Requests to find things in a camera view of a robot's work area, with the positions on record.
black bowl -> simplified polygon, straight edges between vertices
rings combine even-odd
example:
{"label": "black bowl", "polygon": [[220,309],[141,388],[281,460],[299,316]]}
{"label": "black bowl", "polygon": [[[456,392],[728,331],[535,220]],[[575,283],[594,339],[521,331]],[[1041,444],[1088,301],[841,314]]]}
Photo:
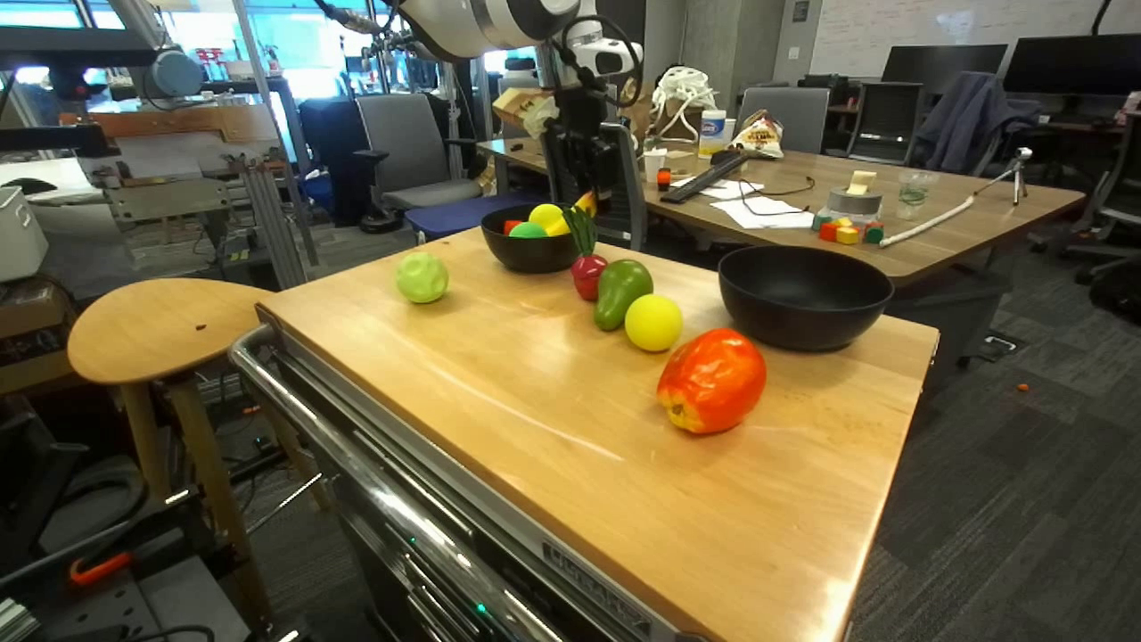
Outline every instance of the black bowl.
{"label": "black bowl", "polygon": [[754,342],[829,352],[863,337],[892,304],[883,270],[808,247],[750,247],[715,265],[729,320]]}
{"label": "black bowl", "polygon": [[507,220],[527,220],[527,207],[485,215],[485,241],[507,270],[544,275],[575,265],[575,234],[508,239]]}

green apple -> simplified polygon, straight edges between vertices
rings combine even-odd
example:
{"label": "green apple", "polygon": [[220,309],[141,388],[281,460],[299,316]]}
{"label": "green apple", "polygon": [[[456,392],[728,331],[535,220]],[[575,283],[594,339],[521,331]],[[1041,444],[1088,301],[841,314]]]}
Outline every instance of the green apple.
{"label": "green apple", "polygon": [[406,252],[397,265],[397,289],[406,304],[429,308],[450,293],[450,268],[432,252]]}

butcher block tabletop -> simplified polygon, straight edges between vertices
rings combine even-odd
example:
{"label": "butcher block tabletop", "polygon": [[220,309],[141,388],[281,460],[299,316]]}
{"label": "butcher block tabletop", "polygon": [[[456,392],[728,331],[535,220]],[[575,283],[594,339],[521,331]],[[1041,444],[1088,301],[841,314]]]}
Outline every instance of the butcher block tabletop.
{"label": "butcher block tabletop", "polygon": [[[464,232],[443,304],[410,308],[397,258],[259,304],[425,440],[708,640],[838,640],[939,345],[879,316],[841,352],[766,348],[735,430],[684,436],[652,398],[665,352],[599,331],[569,275],[508,275]],[[684,337],[728,325],[715,270],[634,252]]]}

computer monitor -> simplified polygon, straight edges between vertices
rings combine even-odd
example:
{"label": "computer monitor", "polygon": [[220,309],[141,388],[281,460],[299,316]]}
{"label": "computer monitor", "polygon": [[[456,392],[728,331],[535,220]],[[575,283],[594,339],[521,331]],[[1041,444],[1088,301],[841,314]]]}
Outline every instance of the computer monitor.
{"label": "computer monitor", "polygon": [[1125,96],[1141,89],[1141,37],[1018,39],[1003,87],[1009,94]]}
{"label": "computer monitor", "polygon": [[1006,44],[973,46],[892,46],[883,83],[924,83],[927,94],[946,94],[958,71],[997,71]]}

wooden stool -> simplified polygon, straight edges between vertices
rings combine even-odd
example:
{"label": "wooden stool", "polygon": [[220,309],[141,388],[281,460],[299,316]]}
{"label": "wooden stool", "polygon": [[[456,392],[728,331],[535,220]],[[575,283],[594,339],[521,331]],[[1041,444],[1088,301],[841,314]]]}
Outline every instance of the wooden stool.
{"label": "wooden stool", "polygon": [[[214,423],[195,388],[195,366],[226,358],[230,342],[255,328],[253,304],[264,297],[264,289],[234,283],[148,277],[96,301],[79,314],[67,337],[67,359],[73,376],[113,388],[132,428],[141,480],[158,501],[170,493],[148,402],[148,384],[161,381],[179,413],[180,445],[202,488],[210,526],[226,533],[240,558],[240,611],[253,623],[266,622],[271,611],[220,465]],[[287,423],[271,422],[271,428],[292,470],[309,479],[313,465],[299,454]]]}

